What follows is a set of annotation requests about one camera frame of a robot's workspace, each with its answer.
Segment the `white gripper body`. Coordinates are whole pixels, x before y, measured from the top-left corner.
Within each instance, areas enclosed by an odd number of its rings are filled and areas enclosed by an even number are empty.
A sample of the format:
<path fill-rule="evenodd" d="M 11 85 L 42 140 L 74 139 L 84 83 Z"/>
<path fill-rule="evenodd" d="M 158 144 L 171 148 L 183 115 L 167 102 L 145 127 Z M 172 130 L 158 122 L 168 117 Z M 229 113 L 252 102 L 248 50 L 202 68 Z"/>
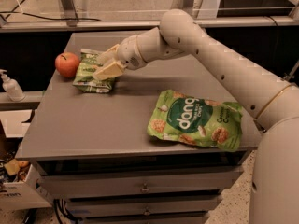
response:
<path fill-rule="evenodd" d="M 137 35 L 125 38 L 119 44 L 117 57 L 129 70 L 137 70 L 147 65 L 139 51 Z"/>

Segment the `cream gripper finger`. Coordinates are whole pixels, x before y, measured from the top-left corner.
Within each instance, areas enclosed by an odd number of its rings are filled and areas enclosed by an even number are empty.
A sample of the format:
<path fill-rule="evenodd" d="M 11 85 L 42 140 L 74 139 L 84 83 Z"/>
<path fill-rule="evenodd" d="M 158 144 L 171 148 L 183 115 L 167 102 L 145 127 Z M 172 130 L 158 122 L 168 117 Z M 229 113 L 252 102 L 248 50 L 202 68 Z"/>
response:
<path fill-rule="evenodd" d="M 96 80 L 106 80 L 114 77 L 119 77 L 124 73 L 126 66 L 121 62 L 112 62 L 107 66 L 97 69 L 93 73 L 93 78 Z"/>
<path fill-rule="evenodd" d="M 96 61 L 100 64 L 105 64 L 109 61 L 113 61 L 117 59 L 117 51 L 118 51 L 119 44 L 114 45 L 107 51 L 101 53 L 97 58 Z"/>

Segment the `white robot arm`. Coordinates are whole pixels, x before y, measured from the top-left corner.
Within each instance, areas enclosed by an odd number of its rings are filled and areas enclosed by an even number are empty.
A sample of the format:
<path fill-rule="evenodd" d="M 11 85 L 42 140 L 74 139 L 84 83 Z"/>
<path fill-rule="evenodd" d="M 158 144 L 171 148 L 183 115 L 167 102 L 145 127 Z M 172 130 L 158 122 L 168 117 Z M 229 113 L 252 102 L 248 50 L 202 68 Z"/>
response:
<path fill-rule="evenodd" d="M 118 77 L 155 60 L 191 54 L 263 127 L 252 177 L 249 224 L 299 222 L 299 88 L 210 37 L 185 11 L 124 39 L 102 56 L 97 80 Z"/>

